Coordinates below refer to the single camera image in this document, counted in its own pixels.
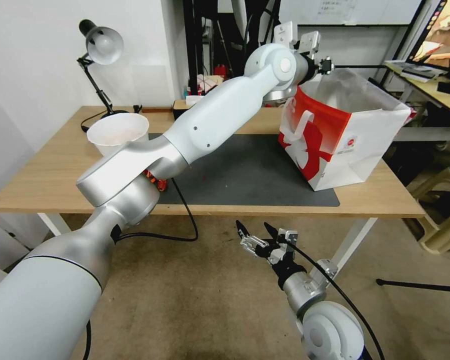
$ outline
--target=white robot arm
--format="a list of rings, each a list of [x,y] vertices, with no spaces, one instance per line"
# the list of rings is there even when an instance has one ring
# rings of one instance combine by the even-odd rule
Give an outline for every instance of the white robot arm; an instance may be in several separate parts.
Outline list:
[[[271,239],[250,235],[243,224],[236,222],[240,245],[259,258],[265,258],[278,276],[278,286],[286,294],[296,319],[301,343],[310,359],[359,359],[364,351],[364,334],[357,318],[344,306],[324,301],[327,279],[318,271],[307,274],[305,268],[294,262],[298,233],[294,230],[276,230],[265,223]],[[333,279],[337,265],[330,260],[319,260],[318,265]]]
[[[107,284],[118,236],[159,199],[143,170],[161,179],[179,174],[244,125],[263,99],[292,96],[298,84],[315,76],[319,67],[311,55],[317,41],[304,41],[303,51],[291,49],[291,28],[279,25],[280,43],[258,48],[245,76],[214,89],[162,136],[127,143],[78,179],[96,208],[88,221],[35,248],[0,283],[0,360],[70,358]],[[317,40],[318,33],[307,39]],[[329,71],[331,62],[322,67]]]

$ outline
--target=paper cup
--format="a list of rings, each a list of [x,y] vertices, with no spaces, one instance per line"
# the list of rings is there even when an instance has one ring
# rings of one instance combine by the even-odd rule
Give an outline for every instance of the paper cup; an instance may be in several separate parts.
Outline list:
[[[149,120],[137,113],[113,114],[94,123],[86,138],[106,156],[127,142],[148,141]]]

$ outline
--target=desk lamp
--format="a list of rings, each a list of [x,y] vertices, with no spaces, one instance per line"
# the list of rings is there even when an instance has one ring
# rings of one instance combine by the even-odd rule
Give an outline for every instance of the desk lamp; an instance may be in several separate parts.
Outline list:
[[[87,19],[80,21],[78,28],[83,36],[85,36],[85,47],[87,52],[76,61],[80,64],[86,77],[95,88],[96,94],[106,107],[106,114],[103,115],[102,118],[117,113],[128,113],[128,111],[125,110],[112,109],[112,102],[107,94],[99,89],[88,69],[93,63],[108,65],[116,62],[124,50],[124,40],[115,30],[109,27],[96,26],[93,21]]]

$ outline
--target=paper bag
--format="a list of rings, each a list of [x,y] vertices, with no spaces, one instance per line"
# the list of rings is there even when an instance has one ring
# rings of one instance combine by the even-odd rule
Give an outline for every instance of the paper bag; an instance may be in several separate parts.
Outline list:
[[[309,95],[299,88],[285,103],[278,141],[314,190],[367,180],[411,113],[347,69]]]

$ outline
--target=wooden table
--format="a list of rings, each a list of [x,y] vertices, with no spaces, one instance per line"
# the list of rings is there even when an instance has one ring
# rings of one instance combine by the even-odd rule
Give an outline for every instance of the wooden table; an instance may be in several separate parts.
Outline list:
[[[393,63],[386,62],[385,66],[393,74],[405,83],[405,90],[400,97],[400,101],[408,101],[412,93],[418,92],[427,101],[439,108],[450,110],[450,94],[437,91],[439,81],[444,78],[432,79],[427,82],[420,82],[400,75],[400,68]],[[400,130],[395,141],[450,141],[450,127],[404,127]]]
[[[101,158],[87,141],[80,122],[100,106],[84,106],[43,146],[0,191],[0,212],[38,213],[50,230],[59,235],[70,231],[60,213],[91,214],[94,207],[75,183]],[[171,112],[146,112],[150,133],[163,133],[173,124]],[[262,108],[238,134],[277,134],[281,109]],[[194,215],[329,216],[360,218],[347,235],[335,259],[339,268],[350,257],[377,218],[419,218],[422,208],[388,166],[380,161],[365,183],[335,189],[340,206],[223,206],[190,204]],[[180,204],[157,204],[153,215],[185,215]]]

